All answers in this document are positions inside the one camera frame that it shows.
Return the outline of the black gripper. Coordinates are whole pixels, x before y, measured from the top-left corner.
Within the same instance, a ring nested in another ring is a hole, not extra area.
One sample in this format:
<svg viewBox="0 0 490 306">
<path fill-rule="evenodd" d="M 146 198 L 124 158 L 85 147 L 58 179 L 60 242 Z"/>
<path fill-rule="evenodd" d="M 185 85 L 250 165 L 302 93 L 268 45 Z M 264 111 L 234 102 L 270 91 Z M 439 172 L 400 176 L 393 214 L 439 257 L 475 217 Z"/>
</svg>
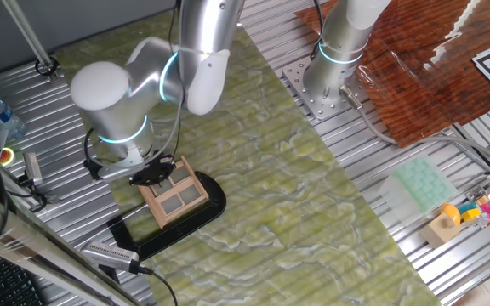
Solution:
<svg viewBox="0 0 490 306">
<path fill-rule="evenodd" d="M 129 179 L 130 185 L 152 186 L 162 184 L 175 169 L 170 158 L 151 161 L 146 168 L 140 170 Z"/>
</svg>

